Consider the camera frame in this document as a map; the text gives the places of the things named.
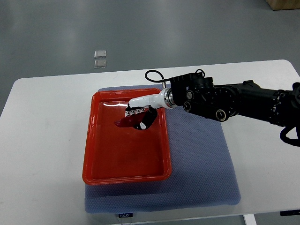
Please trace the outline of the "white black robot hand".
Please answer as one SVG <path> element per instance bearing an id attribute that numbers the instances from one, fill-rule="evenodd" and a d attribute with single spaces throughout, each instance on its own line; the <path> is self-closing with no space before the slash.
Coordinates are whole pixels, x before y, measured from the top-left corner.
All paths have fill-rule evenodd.
<path id="1" fill-rule="evenodd" d="M 146 130 L 153 124 L 158 116 L 156 109 L 161 107 L 166 109 L 173 109 L 175 107 L 171 88 L 165 88 L 158 94 L 146 95 L 131 99 L 125 109 L 125 117 L 134 114 L 135 120 L 133 128 L 138 130 Z"/>

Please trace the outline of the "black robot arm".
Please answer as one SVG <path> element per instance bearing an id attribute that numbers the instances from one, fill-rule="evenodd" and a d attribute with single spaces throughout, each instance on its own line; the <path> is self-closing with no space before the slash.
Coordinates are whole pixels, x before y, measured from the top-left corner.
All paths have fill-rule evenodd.
<path id="1" fill-rule="evenodd" d="M 133 98 L 125 109 L 124 121 L 135 129 L 148 129 L 157 117 L 157 109 L 182 106 L 187 113 L 224 122 L 241 115 L 283 127 L 280 139 L 293 146 L 300 139 L 287 134 L 300 133 L 300 84 L 292 90 L 263 89 L 254 81 L 238 84 L 214 85 L 211 77 L 198 69 L 194 73 L 169 78 L 170 87 L 158 94 Z"/>

